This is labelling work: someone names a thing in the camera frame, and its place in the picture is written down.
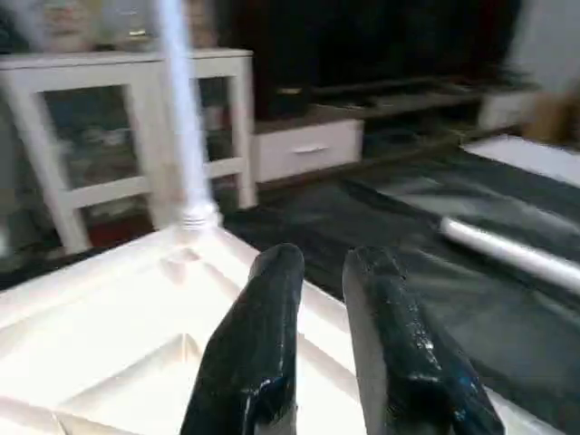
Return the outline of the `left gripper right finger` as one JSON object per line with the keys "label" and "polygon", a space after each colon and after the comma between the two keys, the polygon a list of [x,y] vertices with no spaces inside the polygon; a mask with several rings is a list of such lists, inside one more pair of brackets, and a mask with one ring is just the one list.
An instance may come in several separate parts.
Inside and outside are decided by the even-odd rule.
{"label": "left gripper right finger", "polygon": [[343,299],[368,433],[504,433],[469,358],[409,289],[390,252],[349,251]]}

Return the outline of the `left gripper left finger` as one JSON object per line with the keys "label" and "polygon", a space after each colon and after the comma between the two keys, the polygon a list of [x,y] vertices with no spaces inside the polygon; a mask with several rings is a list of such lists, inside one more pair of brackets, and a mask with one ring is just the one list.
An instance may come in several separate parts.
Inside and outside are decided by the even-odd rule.
{"label": "left gripper left finger", "polygon": [[254,260],[246,286],[211,335],[180,431],[296,432],[297,317],[305,262],[280,244]]}

